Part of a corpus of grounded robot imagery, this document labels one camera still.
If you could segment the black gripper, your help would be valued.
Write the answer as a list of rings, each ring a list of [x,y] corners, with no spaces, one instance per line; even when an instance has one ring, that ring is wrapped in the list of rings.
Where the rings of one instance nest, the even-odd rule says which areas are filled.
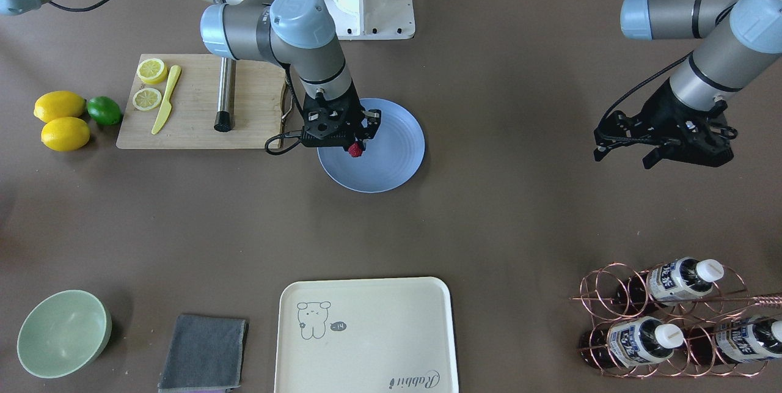
[[[360,103],[355,86],[327,100],[323,92],[315,97],[305,96],[302,110],[301,143],[307,147],[341,147],[344,150],[357,146],[366,148],[365,141],[373,139],[382,122],[382,111],[367,111]]]
[[[647,144],[654,148],[642,159],[646,169],[662,160],[720,167],[734,159],[731,140],[738,135],[727,125],[726,109],[727,102],[719,100],[709,111],[696,111],[679,101],[665,82],[636,116],[612,111],[601,120],[594,131],[594,159],[601,161],[621,146]]]

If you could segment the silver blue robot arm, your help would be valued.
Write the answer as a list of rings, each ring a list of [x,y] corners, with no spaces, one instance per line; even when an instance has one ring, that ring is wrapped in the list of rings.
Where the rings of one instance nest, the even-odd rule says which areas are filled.
[[[51,1],[2,0],[2,14],[20,15]],[[296,71],[305,90],[302,130],[295,133],[302,145],[363,154],[382,113],[361,105],[324,0],[203,1],[209,6],[200,31],[210,53]]]
[[[610,106],[594,131],[595,161],[622,146],[652,147],[662,160],[718,167],[734,158],[727,101],[780,58],[781,0],[624,0],[623,34],[635,40],[700,39],[629,116]]]

